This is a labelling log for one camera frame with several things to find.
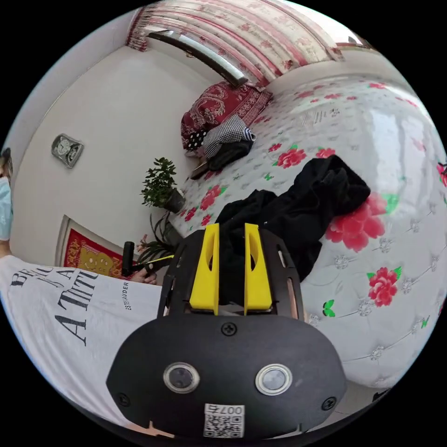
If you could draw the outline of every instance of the bed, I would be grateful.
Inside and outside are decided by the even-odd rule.
[[[310,158],[339,155],[370,186],[371,200],[363,215],[330,226],[301,284],[303,301],[349,380],[393,386],[447,292],[447,176],[438,164],[446,156],[427,111],[398,85],[343,76],[277,95],[251,130],[248,156],[186,181],[187,206],[171,223],[185,237],[254,190],[286,191]],[[354,224],[357,233],[348,233]]]

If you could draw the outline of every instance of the flower pot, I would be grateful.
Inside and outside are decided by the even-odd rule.
[[[164,208],[171,213],[178,214],[185,206],[186,199],[180,194],[177,189],[172,190],[172,194],[166,201]]]

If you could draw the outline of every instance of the green plant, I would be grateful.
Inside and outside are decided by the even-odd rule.
[[[156,158],[154,165],[154,168],[147,171],[143,182],[144,189],[141,195],[144,196],[144,202],[142,204],[163,208],[176,185],[172,177],[176,174],[176,167],[171,160],[164,157]]]
[[[150,227],[154,234],[155,241],[146,242],[140,241],[138,250],[140,251],[140,257],[138,263],[150,262],[160,257],[170,256],[176,252],[176,244],[172,243],[169,238],[169,234],[172,232],[173,227],[168,221],[169,213],[166,213],[156,224],[155,227],[152,224],[152,215],[150,216]]]

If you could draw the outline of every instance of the potted plant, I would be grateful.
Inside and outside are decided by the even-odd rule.
[[[153,205],[164,208],[178,214],[185,206],[185,198],[175,187],[173,176],[176,174],[176,167],[171,160],[161,157],[156,158],[154,167],[147,171],[143,182],[144,189],[141,195],[144,196],[143,205]]]
[[[176,234],[174,227],[168,221],[169,213],[166,213],[156,224],[152,224],[152,215],[150,216],[150,227],[154,234],[154,241],[146,242],[145,235],[140,241],[137,251],[140,253],[138,263],[147,263],[165,256],[175,254],[178,243],[175,239],[179,236]]]

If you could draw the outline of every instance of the pink floral curtain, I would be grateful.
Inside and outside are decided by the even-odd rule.
[[[127,45],[146,51],[151,27],[205,45],[258,87],[304,65],[343,60],[319,25],[279,0],[163,0],[140,10]]]

